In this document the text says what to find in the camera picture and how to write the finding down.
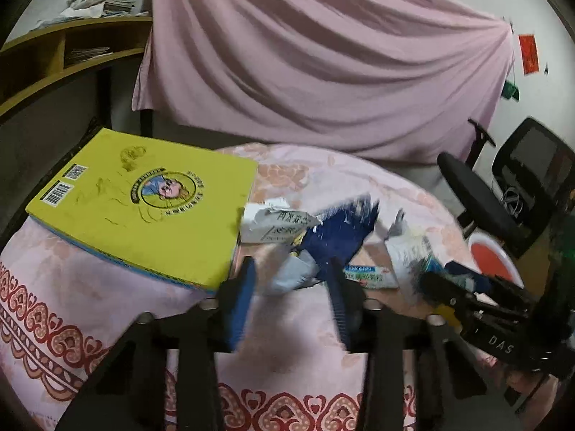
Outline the black office chair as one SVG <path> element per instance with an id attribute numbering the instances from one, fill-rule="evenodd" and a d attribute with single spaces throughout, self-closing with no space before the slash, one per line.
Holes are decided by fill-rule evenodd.
<path id="1" fill-rule="evenodd" d="M 481 229 L 502 241 L 519 259 L 542 235 L 553 218 L 574 204 L 574 151 L 550 129 L 528 117 L 497 152 L 491 166 L 500 196 L 473 171 L 493 139 L 477 122 L 475 140 L 465 161 L 448 152 L 437 164 L 449 188 L 464 207 L 458 222 Z"/>

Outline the green wall hook item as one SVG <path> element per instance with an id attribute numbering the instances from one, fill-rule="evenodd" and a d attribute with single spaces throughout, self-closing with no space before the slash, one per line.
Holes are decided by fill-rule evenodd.
<path id="1" fill-rule="evenodd" d="M 516 101 L 519 101 L 519 88 L 514 83 L 506 81 L 504 83 L 501 96 L 505 99 L 515 99 Z"/>

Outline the small white blue box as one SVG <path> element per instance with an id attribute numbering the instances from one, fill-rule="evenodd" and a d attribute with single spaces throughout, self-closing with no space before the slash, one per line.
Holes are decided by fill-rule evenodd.
<path id="1" fill-rule="evenodd" d="M 397 280 L 390 269 L 375 266 L 352 266 L 344 268 L 347 279 L 357 281 L 367 290 L 397 289 Z"/>

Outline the papers pile on shelf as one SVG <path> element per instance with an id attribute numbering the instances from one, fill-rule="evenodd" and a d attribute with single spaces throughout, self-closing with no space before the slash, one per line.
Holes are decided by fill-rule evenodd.
<path id="1" fill-rule="evenodd" d="M 148 17 L 151 10 L 147 0 L 69 0 L 68 6 L 57 16 L 38 21 L 38 27 L 78 19 L 105 19 L 115 17 Z"/>

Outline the dark blue snack wrapper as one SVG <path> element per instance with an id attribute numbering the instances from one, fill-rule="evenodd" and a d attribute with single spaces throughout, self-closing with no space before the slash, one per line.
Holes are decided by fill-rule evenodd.
<path id="1" fill-rule="evenodd" d="M 320 217 L 320 225 L 310 228 L 294 249 L 306 251 L 318 267 L 316 279 L 326 281 L 335 261 L 343 269 L 360 251 L 364 240 L 373 232 L 379 215 L 379 201 L 370 195 L 358 196 L 330 208 Z"/>

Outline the pink floral tablecloth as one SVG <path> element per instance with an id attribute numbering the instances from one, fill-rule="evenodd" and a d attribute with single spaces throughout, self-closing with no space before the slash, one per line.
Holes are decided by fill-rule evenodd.
<path id="1" fill-rule="evenodd" d="M 283 198 L 320 218 L 358 196 L 378 200 L 374 230 L 348 265 L 394 274 L 384 239 L 401 208 L 441 264 L 475 265 L 436 198 L 371 162 L 295 145 L 227 155 L 257 163 L 252 203 Z M 223 282 L 252 257 L 256 290 L 237 349 L 220 351 L 223 282 L 210 291 L 139 273 L 28 219 L 1 254 L 1 370 L 43 429 L 442 427 L 452 395 L 432 373 L 447 380 L 445 353 L 460 340 L 400 288 L 362 286 L 365 351 L 347 351 L 326 281 L 294 249 L 305 232 L 276 244 L 238 238 Z"/>

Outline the torn white carton box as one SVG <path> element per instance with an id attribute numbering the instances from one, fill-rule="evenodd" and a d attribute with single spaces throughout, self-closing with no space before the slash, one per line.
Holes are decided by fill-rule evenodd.
<path id="1" fill-rule="evenodd" d="M 240 240 L 242 244 L 282 243 L 322 224 L 320 218 L 291 208 L 283 198 L 247 203 L 240 224 Z"/>

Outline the orange trash bucket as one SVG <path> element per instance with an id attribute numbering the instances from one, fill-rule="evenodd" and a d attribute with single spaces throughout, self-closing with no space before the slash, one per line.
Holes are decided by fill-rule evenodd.
<path id="1" fill-rule="evenodd" d="M 484 232 L 473 232 L 468 237 L 468 247 L 483 273 L 501 276 L 521 288 L 524 287 L 514 262 L 491 236 Z"/>

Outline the white printed pouch package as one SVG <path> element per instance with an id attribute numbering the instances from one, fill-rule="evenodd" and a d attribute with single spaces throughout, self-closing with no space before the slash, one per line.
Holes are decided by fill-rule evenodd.
<path id="1" fill-rule="evenodd" d="M 424 273 L 440 273 L 440 261 L 426 236 L 411 231 L 400 209 L 388 230 L 384 243 L 401 293 L 411 305 L 421 298 L 420 279 Z"/>

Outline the wooden shelf unit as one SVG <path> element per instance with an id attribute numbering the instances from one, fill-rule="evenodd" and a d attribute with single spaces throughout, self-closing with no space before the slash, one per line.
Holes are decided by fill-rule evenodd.
<path id="1" fill-rule="evenodd" d="M 80 75 L 142 56 L 151 27 L 151 17 L 77 19 L 4 44 L 1 122 Z"/>

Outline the red paper wall decoration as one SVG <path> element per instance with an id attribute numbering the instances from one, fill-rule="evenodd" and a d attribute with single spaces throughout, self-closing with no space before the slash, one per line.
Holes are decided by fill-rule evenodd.
<path id="1" fill-rule="evenodd" d="M 540 67 L 535 36 L 533 34 L 520 34 L 519 48 L 523 61 L 523 73 L 529 75 L 538 72 Z"/>

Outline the yellow children's book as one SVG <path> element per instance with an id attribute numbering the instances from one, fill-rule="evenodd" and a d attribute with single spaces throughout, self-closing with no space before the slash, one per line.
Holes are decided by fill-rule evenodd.
<path id="1" fill-rule="evenodd" d="M 215 291 L 257 169 L 252 159 L 100 129 L 26 212 L 93 254 Z"/>

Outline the pink hanging sheet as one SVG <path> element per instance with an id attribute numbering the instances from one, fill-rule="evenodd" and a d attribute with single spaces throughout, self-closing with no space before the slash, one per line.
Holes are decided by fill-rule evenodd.
<path id="1" fill-rule="evenodd" d="M 185 126 L 431 164 L 464 156 L 514 61 L 455 0 L 152 0 L 132 107 Z"/>

